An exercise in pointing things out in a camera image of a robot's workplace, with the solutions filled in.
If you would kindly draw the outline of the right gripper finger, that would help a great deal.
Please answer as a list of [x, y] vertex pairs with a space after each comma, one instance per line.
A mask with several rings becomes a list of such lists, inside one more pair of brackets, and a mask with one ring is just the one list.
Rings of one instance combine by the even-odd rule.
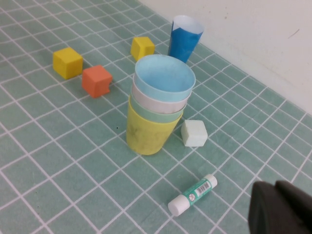
[[248, 225], [252, 234], [310, 234], [312, 197], [291, 183], [253, 184]]

